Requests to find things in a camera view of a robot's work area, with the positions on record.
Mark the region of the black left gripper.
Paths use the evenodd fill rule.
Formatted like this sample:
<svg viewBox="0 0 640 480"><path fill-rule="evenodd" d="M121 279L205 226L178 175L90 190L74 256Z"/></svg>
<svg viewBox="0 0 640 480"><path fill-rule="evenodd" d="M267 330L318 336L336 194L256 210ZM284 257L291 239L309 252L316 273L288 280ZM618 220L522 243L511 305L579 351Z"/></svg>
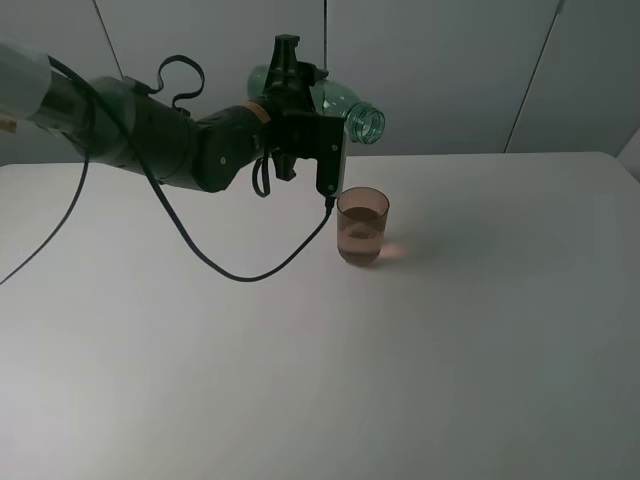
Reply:
<svg viewBox="0 0 640 480"><path fill-rule="evenodd" d="M275 37L260 103L271 117L268 149L276 178L291 181L298 159L315 159L314 128L317 112L309 86L302 86L296 48L300 37Z"/></svg>

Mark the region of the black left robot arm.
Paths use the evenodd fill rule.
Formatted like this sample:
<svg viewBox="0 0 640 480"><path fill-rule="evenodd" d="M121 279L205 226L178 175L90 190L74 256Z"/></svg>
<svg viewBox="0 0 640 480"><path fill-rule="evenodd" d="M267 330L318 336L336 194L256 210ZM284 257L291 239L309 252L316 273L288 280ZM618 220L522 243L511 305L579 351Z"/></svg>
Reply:
<svg viewBox="0 0 640 480"><path fill-rule="evenodd" d="M297 160L314 159L316 188L331 196L341 160L330 131L342 124L313 106L310 87L325 74L297 60L298 43L294 35L276 37L257 98L195 120L130 77L88 82L63 73L47 54L4 41L1 111L60 132L92 161L208 193L225 190L259 158L273 159L282 180L294 177Z"/></svg>

